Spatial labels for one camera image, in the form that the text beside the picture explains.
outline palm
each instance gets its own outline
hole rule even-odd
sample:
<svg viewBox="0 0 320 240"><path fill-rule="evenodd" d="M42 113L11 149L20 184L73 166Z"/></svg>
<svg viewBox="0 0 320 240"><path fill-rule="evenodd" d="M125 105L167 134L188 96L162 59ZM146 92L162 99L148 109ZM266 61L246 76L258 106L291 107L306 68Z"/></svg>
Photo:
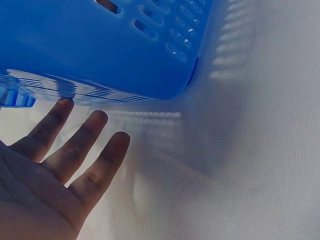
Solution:
<svg viewBox="0 0 320 240"><path fill-rule="evenodd" d="M73 103L62 99L31 133L13 144L0 142L0 238L75 240L111 183L130 138L116 133L94 164L68 188L107 123L96 111L58 151L39 163L67 120Z"/></svg>

